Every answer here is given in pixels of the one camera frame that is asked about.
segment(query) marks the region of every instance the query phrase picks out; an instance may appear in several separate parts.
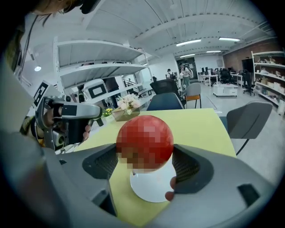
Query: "yellow tablecloth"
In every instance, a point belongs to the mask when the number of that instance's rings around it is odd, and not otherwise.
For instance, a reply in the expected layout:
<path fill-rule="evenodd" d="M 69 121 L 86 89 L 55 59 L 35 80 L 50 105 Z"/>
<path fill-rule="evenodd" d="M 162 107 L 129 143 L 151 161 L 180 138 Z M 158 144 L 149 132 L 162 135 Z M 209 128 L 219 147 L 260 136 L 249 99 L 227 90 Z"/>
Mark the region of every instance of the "yellow tablecloth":
<path fill-rule="evenodd" d="M 174 143 L 236 157 L 230 137 L 213 109 L 144 111 L 140 115 L 153 115 L 166 122 L 173 133 Z M 124 123 L 109 123 L 77 147 L 76 151 L 116 142 Z M 123 163 L 117 164 L 110 185 L 118 218 L 137 226 L 145 225 L 169 204 L 149 203 L 140 199 L 130 186 L 130 170 Z"/>

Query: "white ceiling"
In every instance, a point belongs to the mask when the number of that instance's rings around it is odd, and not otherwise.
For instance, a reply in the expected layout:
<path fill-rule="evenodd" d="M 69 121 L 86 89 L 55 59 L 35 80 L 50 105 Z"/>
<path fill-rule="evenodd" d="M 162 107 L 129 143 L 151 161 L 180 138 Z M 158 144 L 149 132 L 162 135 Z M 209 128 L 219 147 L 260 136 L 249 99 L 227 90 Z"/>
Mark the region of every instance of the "white ceiling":
<path fill-rule="evenodd" d="M 34 15 L 26 18 L 28 33 Z M 52 44 L 59 41 L 93 39 L 143 47 L 152 55 L 223 53 L 250 42 L 274 36 L 260 11 L 249 0 L 101 0 L 98 8 L 83 15 L 78 8 L 67 14 L 51 16 L 44 27 L 36 22 L 30 40 L 30 52 L 37 74 L 53 70 Z M 241 41 L 220 41 L 219 37 Z M 176 47 L 176 43 L 202 39 L 199 43 Z M 33 80 L 33 63 L 27 59 L 24 75 Z"/>

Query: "red ball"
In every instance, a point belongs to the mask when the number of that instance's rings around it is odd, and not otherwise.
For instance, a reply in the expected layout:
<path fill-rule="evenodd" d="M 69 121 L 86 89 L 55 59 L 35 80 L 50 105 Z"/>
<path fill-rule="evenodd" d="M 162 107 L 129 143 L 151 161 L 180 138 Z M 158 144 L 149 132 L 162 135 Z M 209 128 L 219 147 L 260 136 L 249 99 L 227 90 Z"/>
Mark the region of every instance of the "red ball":
<path fill-rule="evenodd" d="M 173 135 L 161 119 L 143 115 L 120 129 L 116 148 L 119 157 L 134 169 L 153 171 L 165 164 L 173 152 Z"/>

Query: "fluorescent light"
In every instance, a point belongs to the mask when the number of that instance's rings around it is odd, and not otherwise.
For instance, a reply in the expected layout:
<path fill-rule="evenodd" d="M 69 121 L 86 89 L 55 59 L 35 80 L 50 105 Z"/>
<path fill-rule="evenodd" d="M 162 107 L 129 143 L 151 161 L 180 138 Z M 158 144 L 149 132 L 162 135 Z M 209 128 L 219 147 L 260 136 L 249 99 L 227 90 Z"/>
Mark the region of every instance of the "fluorescent light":
<path fill-rule="evenodd" d="M 190 54 L 190 55 L 183 55 L 183 56 L 180 56 L 180 58 L 184 58 L 184 57 L 188 57 L 188 56 L 193 56 L 195 54 Z"/>
<path fill-rule="evenodd" d="M 187 42 L 183 42 L 183 43 L 180 43 L 180 44 L 176 44 L 176 46 L 182 46 L 182 45 L 187 45 L 187 44 L 191 44 L 191 43 L 197 43 L 197 42 L 200 42 L 201 39 L 199 40 L 193 40 L 193 41 L 187 41 Z"/>
<path fill-rule="evenodd" d="M 221 52 L 221 51 L 207 51 L 207 53 L 218 53 L 218 52 Z"/>
<path fill-rule="evenodd" d="M 220 37 L 220 41 L 240 41 L 240 39 Z"/>
<path fill-rule="evenodd" d="M 41 70 L 41 67 L 40 66 L 36 66 L 35 67 L 35 71 L 40 71 Z"/>

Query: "white cabinet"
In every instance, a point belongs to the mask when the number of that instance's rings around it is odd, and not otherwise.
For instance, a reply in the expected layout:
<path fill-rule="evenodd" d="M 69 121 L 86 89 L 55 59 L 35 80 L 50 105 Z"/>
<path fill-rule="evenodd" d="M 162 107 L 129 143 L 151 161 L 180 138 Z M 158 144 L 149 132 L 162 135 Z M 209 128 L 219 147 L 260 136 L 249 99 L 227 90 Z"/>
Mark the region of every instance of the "white cabinet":
<path fill-rule="evenodd" d="M 213 93 L 214 95 L 218 96 L 236 96 L 237 97 L 237 88 L 236 85 L 226 85 L 226 84 L 219 84 L 214 85 Z"/>

